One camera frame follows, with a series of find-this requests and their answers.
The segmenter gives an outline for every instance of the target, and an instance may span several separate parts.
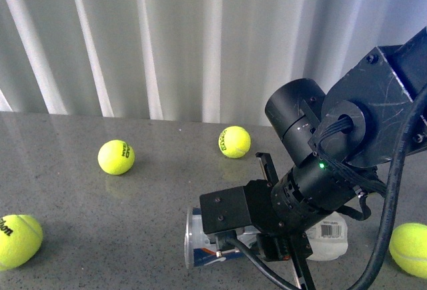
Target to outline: speckled gray surface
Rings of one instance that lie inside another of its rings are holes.
[[[28,213],[42,224],[39,252],[0,272],[2,289],[277,289],[246,259],[187,270],[187,207],[199,195],[261,179],[256,151],[270,152],[282,176],[292,162],[270,127],[246,127],[251,151],[226,159],[217,146],[224,125],[0,113],[0,215]],[[122,176],[104,173],[97,152],[123,139],[136,162]],[[397,224],[427,223],[427,153],[407,158]],[[385,179],[388,166],[380,167]],[[382,200],[373,216],[347,219],[349,249],[341,258],[309,262],[318,289],[345,289],[369,258]],[[271,266],[293,281],[290,263]],[[427,289],[388,254],[371,289]]]

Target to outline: crumpled plastic bottle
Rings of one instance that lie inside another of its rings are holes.
[[[313,254],[307,260],[330,261],[346,253],[348,248],[346,220],[336,212],[309,228],[306,233]]]

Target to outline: tennis ball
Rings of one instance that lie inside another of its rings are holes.
[[[7,215],[0,219],[0,271],[18,267],[39,250],[43,232],[30,215]]]
[[[105,143],[98,153],[101,169],[110,175],[121,175],[132,168],[135,153],[130,145],[122,140],[111,140]]]
[[[229,158],[243,157],[251,147],[251,137],[242,127],[234,125],[221,132],[218,139],[221,152]]]
[[[395,228],[389,249],[399,267],[427,279],[427,225],[404,223]]]

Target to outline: black robotic arm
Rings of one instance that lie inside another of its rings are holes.
[[[203,231],[218,253],[237,247],[276,285],[297,289],[236,239],[244,227],[254,226],[261,257],[291,258],[300,289],[314,289],[304,231],[333,211],[366,219],[366,198],[379,193],[385,198],[379,241],[351,289],[369,287],[390,241],[404,158],[427,148],[426,84],[423,29],[404,45],[375,47],[327,95],[311,79],[278,89],[266,104],[266,115],[295,165],[279,180],[270,155],[257,153],[265,180],[200,196]],[[389,161],[385,185],[376,166]],[[345,206],[354,197],[361,211]]]

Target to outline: black cable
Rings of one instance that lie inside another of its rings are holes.
[[[258,258],[244,243],[237,239],[227,239],[227,243],[238,248],[248,259],[265,275],[272,283],[284,290],[300,290],[285,279],[281,278],[277,273],[271,270],[260,258]]]
[[[348,290],[365,290],[369,288],[380,272],[390,243],[394,220],[396,218],[400,180],[402,178],[403,166],[406,157],[406,148],[408,147],[410,140],[412,140],[412,133],[426,106],[426,100],[427,85],[423,86],[422,90],[412,103],[409,114],[405,122],[402,124],[400,135],[394,148],[393,159],[388,171],[386,198],[382,208],[380,228],[378,230],[374,250],[372,251],[365,271],[357,282],[348,288]]]
[[[347,182],[351,183],[352,186],[358,185],[369,190],[369,192],[377,192],[384,197],[386,194],[386,185],[383,182],[380,180],[371,180],[359,175],[348,166],[343,165],[341,162],[330,157],[322,147],[323,140],[341,131],[351,130],[352,127],[353,121],[350,117],[337,120],[326,127],[325,131],[320,135],[317,144],[317,153],[337,174],[343,177]]]

